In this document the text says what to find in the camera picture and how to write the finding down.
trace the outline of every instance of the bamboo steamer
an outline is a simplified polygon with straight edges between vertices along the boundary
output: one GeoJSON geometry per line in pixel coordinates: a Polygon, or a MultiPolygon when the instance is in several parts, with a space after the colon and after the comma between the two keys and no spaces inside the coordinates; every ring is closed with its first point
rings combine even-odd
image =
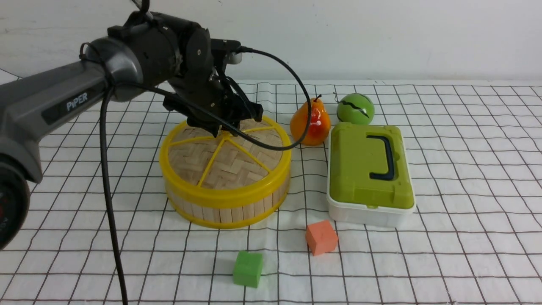
{"type": "MultiPolygon", "coordinates": [[[[290,145],[284,129],[268,117],[244,120],[241,130],[269,145],[290,145]]],[[[254,224],[271,215],[289,189],[290,150],[264,149],[225,131],[214,138],[182,122],[164,139],[159,159],[170,204],[201,226],[254,224]]]]}

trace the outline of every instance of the orange cube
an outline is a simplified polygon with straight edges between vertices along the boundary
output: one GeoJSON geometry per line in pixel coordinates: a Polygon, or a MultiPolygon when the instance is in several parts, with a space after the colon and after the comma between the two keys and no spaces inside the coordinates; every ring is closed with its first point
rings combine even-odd
{"type": "Polygon", "coordinates": [[[339,237],[329,220],[308,225],[305,238],[314,256],[335,250],[339,243],[339,237]]]}

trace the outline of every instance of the robotic arm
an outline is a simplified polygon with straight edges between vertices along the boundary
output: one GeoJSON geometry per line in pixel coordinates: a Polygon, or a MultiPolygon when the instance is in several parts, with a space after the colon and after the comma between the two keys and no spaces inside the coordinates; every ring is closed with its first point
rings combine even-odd
{"type": "MultiPolygon", "coordinates": [[[[241,62],[237,41],[211,39],[198,23],[160,13],[134,12],[123,26],[107,29],[81,60],[0,86],[0,250],[15,236],[29,205],[27,181],[40,183],[40,140],[104,98],[112,84],[148,87],[168,81],[175,93],[205,109],[198,111],[165,97],[169,111],[187,116],[190,126],[215,137],[222,118],[238,128],[244,119],[261,121],[263,108],[246,99],[224,74],[241,62]]],[[[144,89],[115,87],[123,102],[144,89]]]]}

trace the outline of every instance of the black stripe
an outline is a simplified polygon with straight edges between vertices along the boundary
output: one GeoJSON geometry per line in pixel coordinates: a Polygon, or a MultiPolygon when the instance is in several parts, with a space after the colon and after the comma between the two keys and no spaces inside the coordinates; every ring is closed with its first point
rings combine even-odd
{"type": "Polygon", "coordinates": [[[363,112],[361,108],[359,108],[358,106],[354,105],[353,103],[349,102],[349,101],[340,101],[339,104],[343,104],[343,105],[348,105],[356,110],[359,110],[359,112],[361,112],[364,116],[366,116],[367,118],[369,118],[369,115],[367,115],[367,113],[363,112]]]}

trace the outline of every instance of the white container base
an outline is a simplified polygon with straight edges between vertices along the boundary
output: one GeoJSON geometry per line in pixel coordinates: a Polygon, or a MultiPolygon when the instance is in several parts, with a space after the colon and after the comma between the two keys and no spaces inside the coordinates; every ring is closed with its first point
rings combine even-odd
{"type": "Polygon", "coordinates": [[[415,202],[410,209],[367,208],[362,204],[337,202],[329,196],[329,193],[327,201],[329,202],[330,217],[333,220],[378,227],[400,227],[404,222],[408,221],[412,212],[416,210],[415,202]]]}

